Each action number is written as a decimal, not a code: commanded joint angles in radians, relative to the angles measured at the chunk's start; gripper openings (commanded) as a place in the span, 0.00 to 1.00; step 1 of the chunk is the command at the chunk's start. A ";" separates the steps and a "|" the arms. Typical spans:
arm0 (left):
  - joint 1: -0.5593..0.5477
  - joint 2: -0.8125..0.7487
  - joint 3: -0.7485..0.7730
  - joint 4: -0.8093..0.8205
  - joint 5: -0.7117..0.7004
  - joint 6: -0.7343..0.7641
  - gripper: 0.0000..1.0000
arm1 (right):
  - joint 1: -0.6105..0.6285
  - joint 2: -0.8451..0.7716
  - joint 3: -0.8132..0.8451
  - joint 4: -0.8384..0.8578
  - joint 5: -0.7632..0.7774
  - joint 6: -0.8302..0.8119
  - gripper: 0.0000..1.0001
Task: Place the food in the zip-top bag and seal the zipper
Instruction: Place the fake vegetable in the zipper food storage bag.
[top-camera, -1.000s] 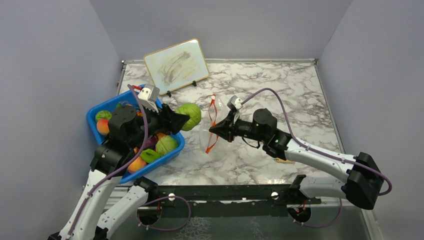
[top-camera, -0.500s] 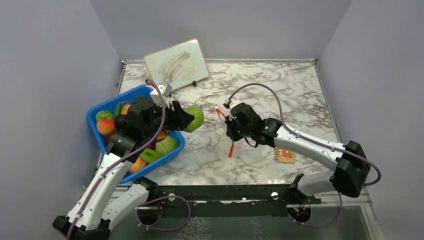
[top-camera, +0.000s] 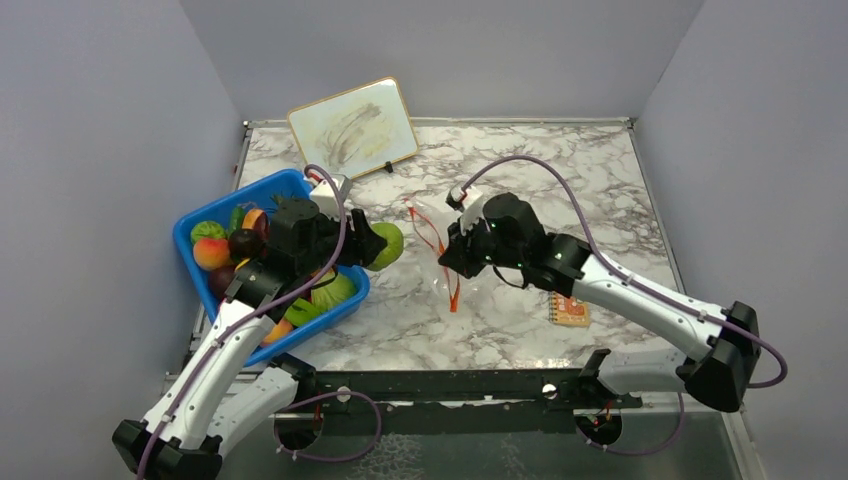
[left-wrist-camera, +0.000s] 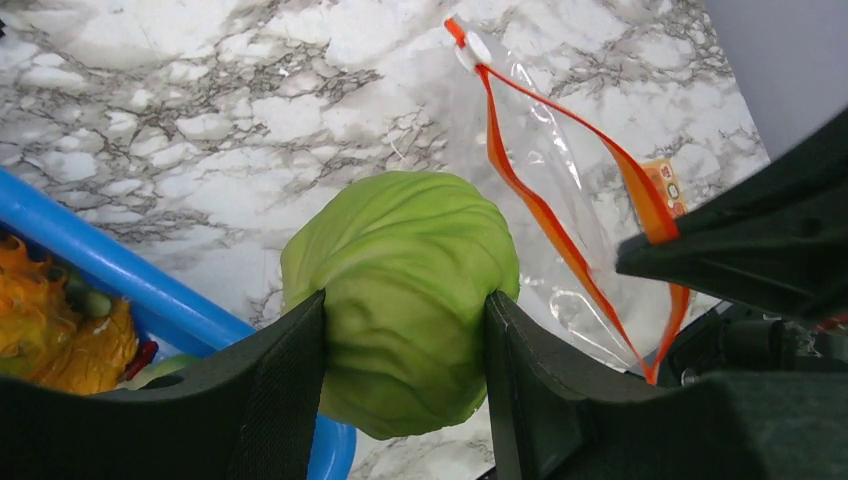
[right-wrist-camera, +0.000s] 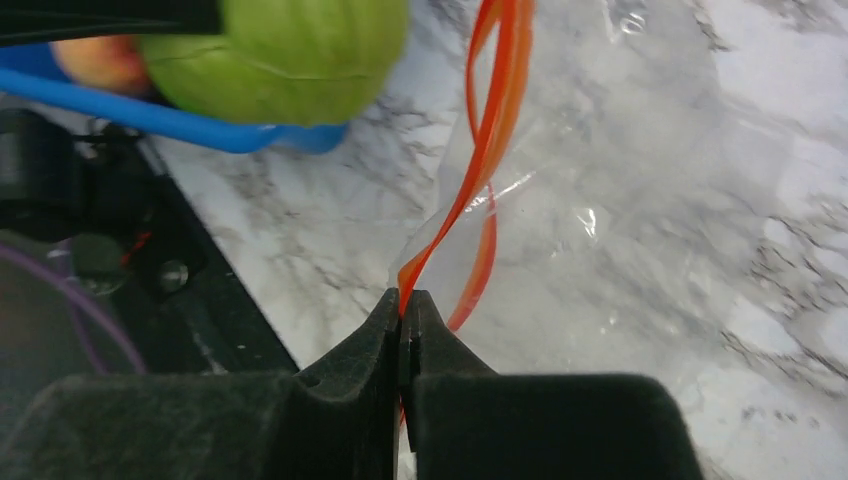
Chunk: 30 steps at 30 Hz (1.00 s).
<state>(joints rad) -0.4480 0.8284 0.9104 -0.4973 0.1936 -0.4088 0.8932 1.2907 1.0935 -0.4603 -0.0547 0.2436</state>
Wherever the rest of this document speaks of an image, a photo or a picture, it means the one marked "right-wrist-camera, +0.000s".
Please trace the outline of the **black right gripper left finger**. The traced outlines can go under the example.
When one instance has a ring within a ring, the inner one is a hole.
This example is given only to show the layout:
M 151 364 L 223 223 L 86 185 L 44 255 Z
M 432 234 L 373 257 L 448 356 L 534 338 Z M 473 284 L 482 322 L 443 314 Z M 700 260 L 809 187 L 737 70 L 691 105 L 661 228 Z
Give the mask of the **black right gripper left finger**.
M 69 377 L 1 449 L 5 479 L 392 479 L 399 294 L 297 374 Z

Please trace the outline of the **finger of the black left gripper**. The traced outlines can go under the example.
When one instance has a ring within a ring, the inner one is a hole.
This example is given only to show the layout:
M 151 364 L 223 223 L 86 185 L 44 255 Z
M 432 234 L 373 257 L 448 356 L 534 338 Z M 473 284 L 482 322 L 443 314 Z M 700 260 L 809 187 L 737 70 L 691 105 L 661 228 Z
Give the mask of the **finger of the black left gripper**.
M 3 47 L 126 34 L 221 32 L 214 0 L 1 0 Z

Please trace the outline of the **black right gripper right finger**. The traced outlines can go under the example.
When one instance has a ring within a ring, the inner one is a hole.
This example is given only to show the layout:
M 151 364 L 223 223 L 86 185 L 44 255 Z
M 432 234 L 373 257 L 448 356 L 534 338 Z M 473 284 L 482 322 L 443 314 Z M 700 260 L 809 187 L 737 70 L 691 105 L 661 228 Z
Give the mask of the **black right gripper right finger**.
M 682 413 L 634 374 L 502 375 L 425 291 L 404 306 L 399 387 L 421 479 L 699 479 Z

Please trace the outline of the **green toy cabbage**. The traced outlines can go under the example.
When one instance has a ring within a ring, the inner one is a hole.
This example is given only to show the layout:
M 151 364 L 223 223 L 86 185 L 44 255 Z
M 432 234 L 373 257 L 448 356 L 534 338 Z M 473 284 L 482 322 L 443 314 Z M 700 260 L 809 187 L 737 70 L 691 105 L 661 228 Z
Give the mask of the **green toy cabbage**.
M 378 97 L 403 55 L 401 0 L 238 0 L 218 35 L 144 35 L 156 87 L 176 107 L 238 124 L 343 124 Z

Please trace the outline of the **clear orange-zip bag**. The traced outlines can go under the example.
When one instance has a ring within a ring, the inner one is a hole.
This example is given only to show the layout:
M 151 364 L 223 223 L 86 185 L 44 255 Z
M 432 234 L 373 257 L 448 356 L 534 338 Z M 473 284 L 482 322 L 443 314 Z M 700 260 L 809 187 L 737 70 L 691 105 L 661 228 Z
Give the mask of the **clear orange-zip bag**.
M 709 479 L 847 475 L 847 5 L 540 1 L 419 280 L 502 372 L 639 372 Z

